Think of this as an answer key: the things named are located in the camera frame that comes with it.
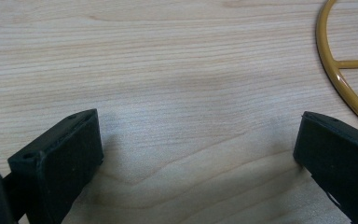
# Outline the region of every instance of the yellow ring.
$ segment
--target yellow ring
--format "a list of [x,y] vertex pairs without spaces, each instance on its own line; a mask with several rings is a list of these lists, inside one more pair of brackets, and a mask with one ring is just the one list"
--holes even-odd
[[328,0],[319,14],[316,25],[316,42],[318,45],[319,55],[321,57],[324,70],[329,76],[331,82],[335,86],[338,93],[348,104],[348,106],[358,116],[358,96],[350,87],[345,77],[342,76],[339,69],[342,68],[358,68],[357,61],[336,61],[331,54],[330,47],[327,40],[327,18],[332,6],[336,0]]

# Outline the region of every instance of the yellow plastic frame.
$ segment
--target yellow plastic frame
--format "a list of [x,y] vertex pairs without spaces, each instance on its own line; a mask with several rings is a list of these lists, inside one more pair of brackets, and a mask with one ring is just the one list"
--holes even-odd
[[336,61],[327,40],[327,18],[336,1],[328,0],[322,8],[316,26],[316,41],[324,70],[338,93],[358,116],[358,96],[339,71],[339,69],[358,68],[358,60]]

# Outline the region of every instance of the black clamp jaw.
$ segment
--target black clamp jaw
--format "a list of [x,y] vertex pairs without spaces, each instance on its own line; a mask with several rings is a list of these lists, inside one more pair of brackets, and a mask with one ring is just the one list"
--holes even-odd
[[0,176],[0,224],[26,214],[30,223],[58,224],[103,162],[96,109],[63,119],[8,160]]
[[358,130],[338,119],[305,112],[294,157],[330,200],[358,224]]

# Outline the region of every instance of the light wood surface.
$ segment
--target light wood surface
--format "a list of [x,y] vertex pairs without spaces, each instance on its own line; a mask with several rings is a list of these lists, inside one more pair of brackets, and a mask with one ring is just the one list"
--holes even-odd
[[[358,128],[318,57],[323,3],[0,1],[0,173],[98,108],[105,159],[63,223],[349,223],[292,157],[305,110]],[[328,24],[358,59],[358,1]]]

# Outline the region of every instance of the wooden table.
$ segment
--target wooden table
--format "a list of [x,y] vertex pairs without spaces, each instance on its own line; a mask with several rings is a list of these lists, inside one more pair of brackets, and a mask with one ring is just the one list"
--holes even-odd
[[[98,108],[105,159],[63,223],[349,223],[292,157],[306,110],[358,128],[318,57],[323,3],[0,1],[0,173]],[[358,1],[328,24],[358,59]]]

